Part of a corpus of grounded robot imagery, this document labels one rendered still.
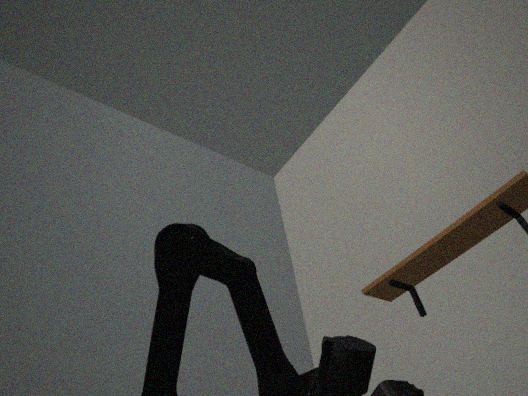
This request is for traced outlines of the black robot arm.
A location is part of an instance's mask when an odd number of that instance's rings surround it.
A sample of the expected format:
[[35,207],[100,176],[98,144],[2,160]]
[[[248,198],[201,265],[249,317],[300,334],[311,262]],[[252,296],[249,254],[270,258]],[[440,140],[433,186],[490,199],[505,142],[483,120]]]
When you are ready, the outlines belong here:
[[200,226],[171,224],[160,231],[154,244],[154,270],[159,295],[141,396],[178,396],[188,312],[200,275],[228,287],[256,368],[259,396],[367,393],[376,347],[349,335],[323,337],[319,368],[298,376],[283,351],[256,266],[210,239]]

